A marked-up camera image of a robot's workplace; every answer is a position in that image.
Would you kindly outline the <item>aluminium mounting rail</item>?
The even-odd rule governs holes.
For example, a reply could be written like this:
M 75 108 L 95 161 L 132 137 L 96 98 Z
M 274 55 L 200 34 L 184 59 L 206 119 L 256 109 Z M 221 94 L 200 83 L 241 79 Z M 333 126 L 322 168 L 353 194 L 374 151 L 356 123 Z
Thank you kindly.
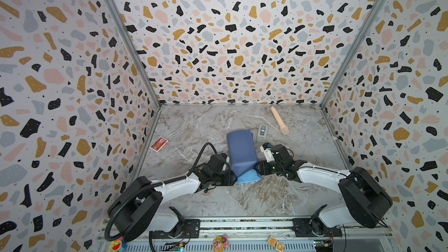
M 226 235 L 226 252 L 276 252 L 267 240 L 273 236 L 284 244 L 285 252 L 397 252 L 391 232 L 381 226 L 366 229 L 359 225 L 337 226 L 342 237 L 297 238 L 292 230 L 294 218 L 307 217 L 192 217 L 199 219 L 198 239 L 153 239 L 144 232 L 126 243 L 125 252 L 212 252 L 217 236 Z M 99 252 L 108 252 L 111 242 L 99 239 Z

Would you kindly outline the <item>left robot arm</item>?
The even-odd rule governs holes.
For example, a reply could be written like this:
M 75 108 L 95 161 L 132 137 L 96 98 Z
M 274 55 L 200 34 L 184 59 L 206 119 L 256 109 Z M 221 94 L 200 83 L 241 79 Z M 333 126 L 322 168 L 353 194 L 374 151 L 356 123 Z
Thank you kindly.
M 213 154 L 207 163 L 169 180 L 152 182 L 141 176 L 108 209 L 105 240 L 130 242 L 146 231 L 176 238 L 183 234 L 186 219 L 171 206 L 173 200 L 216 187 L 230 187 L 236 181 L 226 154 Z

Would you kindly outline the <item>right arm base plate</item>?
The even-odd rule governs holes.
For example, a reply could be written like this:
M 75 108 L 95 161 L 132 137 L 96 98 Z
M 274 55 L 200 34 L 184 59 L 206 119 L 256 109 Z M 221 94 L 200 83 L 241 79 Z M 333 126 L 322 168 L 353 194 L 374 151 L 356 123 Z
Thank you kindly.
M 318 218 L 294 218 L 292 224 L 292 230 L 297 238 L 330 238 L 332 236 L 343 236 L 340 228 L 327 227 Z

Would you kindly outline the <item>colourful round sticker toy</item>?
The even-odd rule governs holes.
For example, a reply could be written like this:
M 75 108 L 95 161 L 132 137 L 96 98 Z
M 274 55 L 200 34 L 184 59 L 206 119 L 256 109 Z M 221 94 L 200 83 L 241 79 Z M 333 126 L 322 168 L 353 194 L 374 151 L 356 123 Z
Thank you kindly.
M 125 252 L 127 244 L 123 238 L 113 240 L 108 247 L 108 252 Z

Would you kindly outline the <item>red playing card deck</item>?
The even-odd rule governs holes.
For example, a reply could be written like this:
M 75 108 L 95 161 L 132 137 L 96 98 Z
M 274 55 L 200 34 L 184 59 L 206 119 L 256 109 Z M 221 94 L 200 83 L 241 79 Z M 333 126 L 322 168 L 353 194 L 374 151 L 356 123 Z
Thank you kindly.
M 169 141 L 162 136 L 160 136 L 151 146 L 150 150 L 159 153 L 167 144 Z

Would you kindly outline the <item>blue wrapping paper sheet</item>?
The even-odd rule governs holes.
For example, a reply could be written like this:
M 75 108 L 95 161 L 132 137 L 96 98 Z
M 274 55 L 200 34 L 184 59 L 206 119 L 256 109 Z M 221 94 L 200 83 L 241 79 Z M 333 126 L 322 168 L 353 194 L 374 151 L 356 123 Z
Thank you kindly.
M 237 177 L 236 184 L 249 184 L 261 180 L 254 167 L 258 162 L 253 134 L 249 129 L 227 134 L 231 169 Z

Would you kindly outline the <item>orange square sticker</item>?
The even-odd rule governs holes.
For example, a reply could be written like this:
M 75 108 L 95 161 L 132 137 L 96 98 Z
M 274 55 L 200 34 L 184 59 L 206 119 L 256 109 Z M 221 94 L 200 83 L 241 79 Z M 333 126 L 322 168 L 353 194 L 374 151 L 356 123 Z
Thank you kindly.
M 267 240 L 267 243 L 274 248 L 277 252 L 284 252 L 284 244 L 280 243 L 276 238 L 270 236 Z

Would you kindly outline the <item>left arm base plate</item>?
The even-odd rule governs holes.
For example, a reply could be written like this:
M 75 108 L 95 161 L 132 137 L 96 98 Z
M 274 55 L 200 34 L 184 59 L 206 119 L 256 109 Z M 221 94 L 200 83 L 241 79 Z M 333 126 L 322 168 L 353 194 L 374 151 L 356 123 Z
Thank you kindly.
M 200 234 L 201 221 L 199 219 L 181 220 L 175 227 L 168 232 L 154 231 L 153 239 L 198 239 Z

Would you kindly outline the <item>white tape dispenser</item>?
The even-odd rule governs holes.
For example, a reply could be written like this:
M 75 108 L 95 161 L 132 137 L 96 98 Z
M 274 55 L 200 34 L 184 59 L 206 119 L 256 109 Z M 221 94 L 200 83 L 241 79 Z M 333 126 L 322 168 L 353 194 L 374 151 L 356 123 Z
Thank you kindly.
M 258 143 L 266 142 L 267 134 L 268 134 L 268 126 L 266 124 L 260 124 L 256 136 L 256 141 Z

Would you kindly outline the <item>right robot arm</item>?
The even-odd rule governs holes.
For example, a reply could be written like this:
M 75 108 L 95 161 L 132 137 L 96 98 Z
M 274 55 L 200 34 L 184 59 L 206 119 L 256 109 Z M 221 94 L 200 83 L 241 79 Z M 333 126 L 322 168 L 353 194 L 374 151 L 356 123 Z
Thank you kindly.
M 261 176 L 278 175 L 289 181 L 314 184 L 342 195 L 342 204 L 322 205 L 308 224 L 316 235 L 336 226 L 357 223 L 373 229 L 392 207 L 392 198 L 379 183 L 361 167 L 337 170 L 316 166 L 304 160 L 294 160 L 293 153 L 285 146 L 265 143 L 261 146 L 265 159 L 255 165 Z

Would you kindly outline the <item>pink yellow sticker toy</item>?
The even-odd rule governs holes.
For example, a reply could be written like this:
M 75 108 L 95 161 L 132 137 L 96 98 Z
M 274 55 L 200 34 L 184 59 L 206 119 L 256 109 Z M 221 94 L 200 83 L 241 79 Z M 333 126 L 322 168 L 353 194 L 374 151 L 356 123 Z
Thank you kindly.
M 225 234 L 217 236 L 213 240 L 212 248 L 214 252 L 223 252 L 224 250 L 229 248 L 228 238 Z

